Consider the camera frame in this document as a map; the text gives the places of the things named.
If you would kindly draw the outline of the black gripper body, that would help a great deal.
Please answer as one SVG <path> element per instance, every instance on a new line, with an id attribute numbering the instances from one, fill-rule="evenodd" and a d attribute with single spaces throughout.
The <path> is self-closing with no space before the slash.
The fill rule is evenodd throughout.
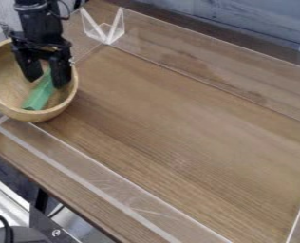
<path id="1" fill-rule="evenodd" d="M 14 0 L 22 30 L 11 31 L 13 53 L 19 63 L 50 59 L 45 47 L 55 47 L 54 55 L 70 62 L 70 42 L 63 38 L 62 20 L 70 18 L 70 9 L 63 0 Z"/>

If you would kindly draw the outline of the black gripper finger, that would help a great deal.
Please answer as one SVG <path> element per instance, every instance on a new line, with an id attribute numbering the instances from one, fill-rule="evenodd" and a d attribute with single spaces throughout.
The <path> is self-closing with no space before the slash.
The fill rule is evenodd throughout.
<path id="1" fill-rule="evenodd" d="M 43 74 L 38 57 L 29 51 L 17 49 L 14 56 L 22 73 L 30 82 L 34 82 Z"/>
<path id="2" fill-rule="evenodd" d="M 71 65 L 70 62 L 58 57 L 50 58 L 51 78 L 57 88 L 62 88 L 71 81 Z"/>

